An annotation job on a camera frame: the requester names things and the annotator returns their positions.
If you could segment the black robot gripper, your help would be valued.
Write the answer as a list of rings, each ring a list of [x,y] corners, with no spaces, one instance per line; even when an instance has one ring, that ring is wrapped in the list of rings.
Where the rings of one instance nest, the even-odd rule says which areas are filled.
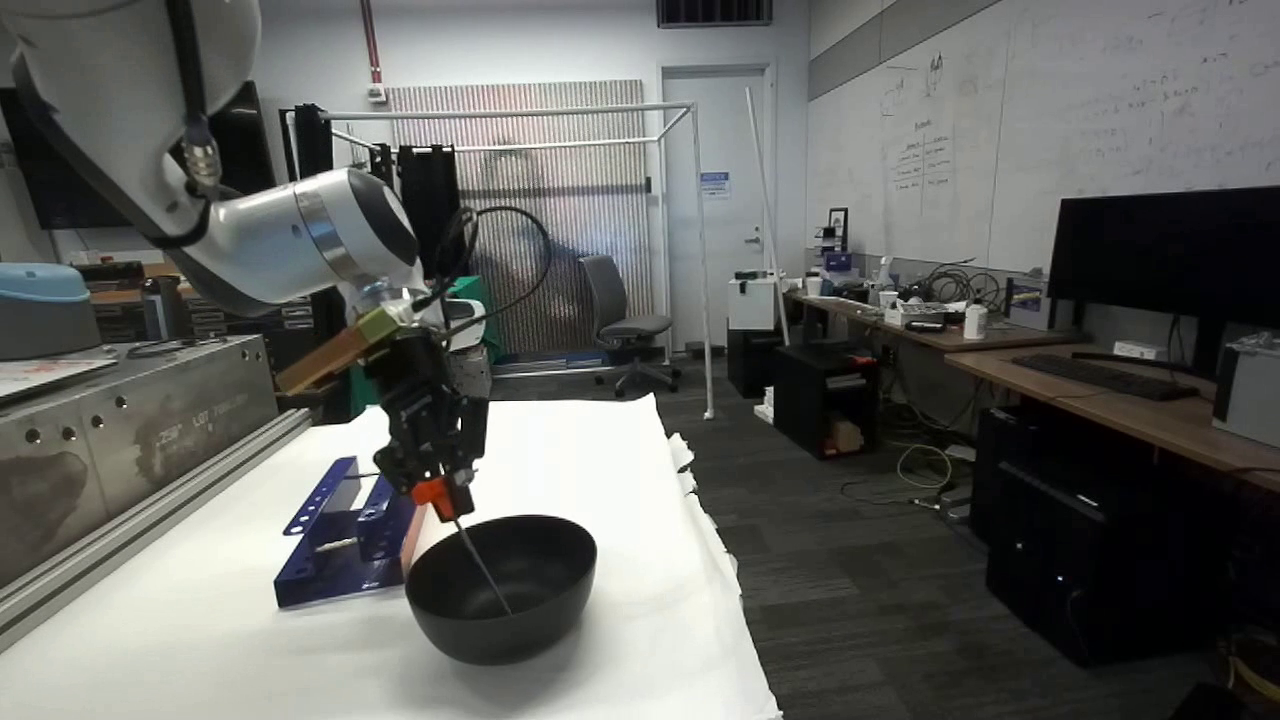
[[[445,477],[448,509],[442,519],[475,512],[474,465],[486,456],[487,396],[466,399],[451,391],[427,391],[409,403],[382,403],[387,417],[387,445],[377,453],[382,477],[409,490],[426,477]]]

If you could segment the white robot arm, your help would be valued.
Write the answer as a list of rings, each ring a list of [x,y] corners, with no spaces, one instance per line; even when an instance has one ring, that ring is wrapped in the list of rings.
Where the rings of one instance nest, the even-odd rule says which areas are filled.
[[[224,181],[214,116],[252,80],[260,0],[0,0],[0,23],[35,128],[201,295],[231,313],[348,301],[348,326],[277,388],[299,396],[362,363],[387,410],[377,466],[436,515],[468,515],[487,403],[460,379],[445,283],[397,190],[362,167]]]

